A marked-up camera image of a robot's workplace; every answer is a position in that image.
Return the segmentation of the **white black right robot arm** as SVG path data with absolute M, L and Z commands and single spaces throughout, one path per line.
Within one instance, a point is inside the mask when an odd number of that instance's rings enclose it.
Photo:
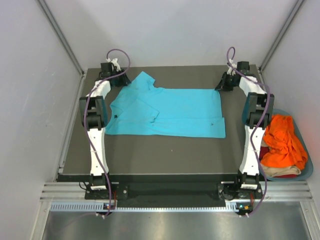
M 231 92 L 239 87 L 246 96 L 242 112 L 242 122 L 245 130 L 244 153 L 237 182 L 233 185 L 233 192 L 239 198 L 245 198 L 259 188 L 260 178 L 260 149 L 262 138 L 267 126 L 271 123 L 274 95 L 264 90 L 255 75 L 250 73 L 247 61 L 227 62 L 228 70 L 223 73 L 215 88 L 220 92 Z

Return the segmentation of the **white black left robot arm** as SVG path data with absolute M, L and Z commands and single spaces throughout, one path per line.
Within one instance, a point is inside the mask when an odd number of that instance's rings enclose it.
M 100 66 L 101 71 L 92 90 L 79 99 L 79 110 L 90 147 L 91 168 L 88 187 L 106 199 L 113 194 L 114 187 L 108 179 L 109 168 L 106 160 L 105 133 L 108 111 L 105 98 L 113 87 L 125 87 L 131 81 L 126 75 L 126 70 L 120 67 L 117 58 L 108 58 Z

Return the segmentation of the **cyan t shirt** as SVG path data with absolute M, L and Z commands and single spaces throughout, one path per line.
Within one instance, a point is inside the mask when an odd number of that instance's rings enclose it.
M 108 135 L 226 138 L 220 93 L 156 87 L 141 72 L 110 104 Z

